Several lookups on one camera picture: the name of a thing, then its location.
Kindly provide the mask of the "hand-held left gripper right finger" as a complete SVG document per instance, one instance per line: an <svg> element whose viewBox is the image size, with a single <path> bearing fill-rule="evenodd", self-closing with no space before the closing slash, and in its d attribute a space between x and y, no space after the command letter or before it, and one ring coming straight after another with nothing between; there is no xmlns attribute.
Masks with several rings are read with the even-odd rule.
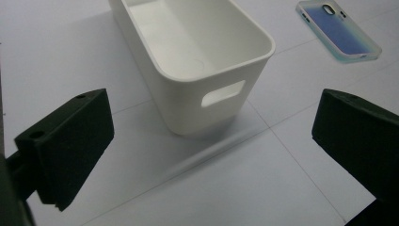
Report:
<svg viewBox="0 0 399 226"><path fill-rule="evenodd" d="M359 96L324 89L311 134L378 200L399 203L398 115Z"/></svg>

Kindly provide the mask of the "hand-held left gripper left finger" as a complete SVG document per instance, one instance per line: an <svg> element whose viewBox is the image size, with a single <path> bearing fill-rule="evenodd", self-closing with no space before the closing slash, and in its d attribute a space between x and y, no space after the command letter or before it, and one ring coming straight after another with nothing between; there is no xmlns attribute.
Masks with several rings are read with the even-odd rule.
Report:
<svg viewBox="0 0 399 226"><path fill-rule="evenodd" d="M15 138L17 194L65 210L114 137L105 89L79 94Z"/></svg>

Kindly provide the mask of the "iridescent blue phone case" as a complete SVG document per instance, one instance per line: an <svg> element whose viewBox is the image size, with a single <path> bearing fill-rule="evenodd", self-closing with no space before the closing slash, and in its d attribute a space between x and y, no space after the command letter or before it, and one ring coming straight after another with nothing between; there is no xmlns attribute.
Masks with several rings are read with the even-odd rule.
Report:
<svg viewBox="0 0 399 226"><path fill-rule="evenodd" d="M341 62L375 60L382 53L381 47L334 0L300 1L295 10Z"/></svg>

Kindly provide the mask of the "white plastic storage bin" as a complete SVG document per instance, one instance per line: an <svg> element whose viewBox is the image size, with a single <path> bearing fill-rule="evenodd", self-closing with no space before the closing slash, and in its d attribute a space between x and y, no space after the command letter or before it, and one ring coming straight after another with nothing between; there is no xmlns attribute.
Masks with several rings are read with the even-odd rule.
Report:
<svg viewBox="0 0 399 226"><path fill-rule="evenodd" d="M233 0L108 0L168 129L189 135L243 106L273 38Z"/></svg>

